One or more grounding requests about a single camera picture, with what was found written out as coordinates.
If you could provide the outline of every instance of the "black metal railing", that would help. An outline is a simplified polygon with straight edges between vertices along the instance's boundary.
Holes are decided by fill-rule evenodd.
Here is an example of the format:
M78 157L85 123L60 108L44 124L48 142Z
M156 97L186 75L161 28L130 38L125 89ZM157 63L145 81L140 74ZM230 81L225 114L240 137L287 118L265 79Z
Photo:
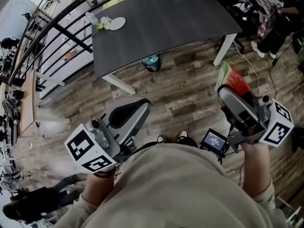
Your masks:
M72 11L77 9L78 6L82 5L83 3L87 2L88 0L75 0L71 4L69 4L66 8L64 8L58 15L56 15L54 18L52 18L52 15L50 16L48 13L46 13L45 10L41 9L42 3L37 7L36 11L34 12L33 16L31 17L27 28L24 31L24 34L20 40L16 56L12 63L11 68L11 74L9 77L9 84L14 84L14 80L25 80L26 76L29 72L32 70L36 70L37 72L47 75L49 77L52 77L55 73L57 73L60 69L62 69L65 65L67 65L70 61L75 59L77 56L81 55L83 52L87 51L88 53L92 53L92 43L87 42L88 39L92 37L92 33L89 35L84 36L83 38L79 38L78 35L85 29L91 26L91 23L85 24L83 27L75 31L74 33L71 33L68 29L71 28L74 24L76 24L79 20L81 20L83 17L85 17L86 12L93 12L97 8L103 6L107 2L111 0L102 0L102 2L92 6L87 11L83 12L80 16L78 16L76 19L71 21L68 25L65 27L60 25L60 22ZM43 25L40 29L40 32L35 33L35 36L33 36L33 40L29 39L29 34L32 34L32 32L29 32L29 24L33 24L35 21L34 17L43 16L45 18L44 22L41 22ZM56 29L59 33L57 33L47 44L47 36L50 30ZM60 45L56 44L55 41L61 36L66 36L66 40L64 40ZM55 54L66 44L73 42L74 45L69 46L69 48L60 54L59 57L54 58ZM57 65L62 59L65 58L67 54L75 50L76 47L80 46L81 49L77 50L77 52L69 57L67 60L65 60L62 64ZM45 84L46 80L40 82L37 81L37 84L39 85L40 89L45 88L43 86Z

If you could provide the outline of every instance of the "chair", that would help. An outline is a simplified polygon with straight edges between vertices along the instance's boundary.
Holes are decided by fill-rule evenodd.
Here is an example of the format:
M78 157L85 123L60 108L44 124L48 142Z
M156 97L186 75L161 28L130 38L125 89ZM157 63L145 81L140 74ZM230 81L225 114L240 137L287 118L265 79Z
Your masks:
M258 4L255 0L250 0L252 6L245 11L242 11L240 7L235 6L236 4L246 4L239 0L217 0L220 4L225 7L228 12L232 15L235 21L239 24L242 28L243 32L238 33L235 42L240 46L241 53L244 52L243 44L238 40L238 38L248 38L251 35L257 33L257 27L254 23L255 19L258 19L258 15L254 14L254 11L259 10L262 13L266 14L265 10ZM222 38L222 42L220 44L219 49L222 47L224 43L225 37Z

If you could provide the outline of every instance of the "person's arm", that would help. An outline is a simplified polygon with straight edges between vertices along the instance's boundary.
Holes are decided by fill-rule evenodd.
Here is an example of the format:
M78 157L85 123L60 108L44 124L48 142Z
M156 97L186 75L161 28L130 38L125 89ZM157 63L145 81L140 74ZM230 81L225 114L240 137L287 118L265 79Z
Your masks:
M296 7L292 8L282 8L278 10L279 13L289 13L289 14L300 14L299 10Z
M267 144L242 145L245 153L243 190L256 197L271 184L270 157Z
M88 174L85 190L80 195L79 201L56 223L54 228L80 228L97 210L113 187L113 175L106 179Z

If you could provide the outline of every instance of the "wooden floor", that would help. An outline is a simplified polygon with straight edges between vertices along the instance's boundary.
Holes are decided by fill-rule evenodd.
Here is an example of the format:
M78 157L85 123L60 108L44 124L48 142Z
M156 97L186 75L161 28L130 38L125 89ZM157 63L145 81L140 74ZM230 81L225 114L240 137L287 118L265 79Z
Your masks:
M252 51L249 41L246 46L247 59L255 67L259 77L261 94L275 95L274 84L269 77L272 59L269 55L259 58ZM284 50L290 41L282 47ZM174 49L162 54L162 68L150 73L142 66L131 66L115 75L136 89L137 96L146 97L152 103L152 112L136 137L140 147L155 141L164 134L174 141L181 128L187 128L198 143L206 131L212 128L227 135L229 124L220 110L214 91L219 67L212 62L217 54L218 40L208 40ZM257 94L257 78L250 64L233 46L225 60L236 69ZM298 70L298 57L290 47L272 69L277 90L277 100L287 107L295 125L304 121L304 75ZM41 101L40 105L58 117L68 117L68 125L53 125L46 128L43 140L18 142L13 151L25 173L31 174L36 187L50 186L59 179L78 172L63 143L80 124L102 111L116 99L130 97L121 89L102 79L96 79L92 66L84 69ZM276 195L287 200L304 182L304 152L291 151L288 140L280 148L271 149L271 172ZM239 182L239 169L244 160L243 153L232 154L223 160L228 178Z

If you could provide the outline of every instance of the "white sneaker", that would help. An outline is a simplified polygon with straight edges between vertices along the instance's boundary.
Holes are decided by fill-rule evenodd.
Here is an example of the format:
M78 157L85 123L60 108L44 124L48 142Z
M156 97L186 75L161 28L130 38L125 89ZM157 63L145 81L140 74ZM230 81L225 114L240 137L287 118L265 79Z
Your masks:
M251 41L251 46L253 48L253 50L261 57L265 57L265 53L264 52L261 52L259 49L257 49L257 43L255 41Z
M275 59L276 58L276 54L272 54L271 52L269 52L270 56Z

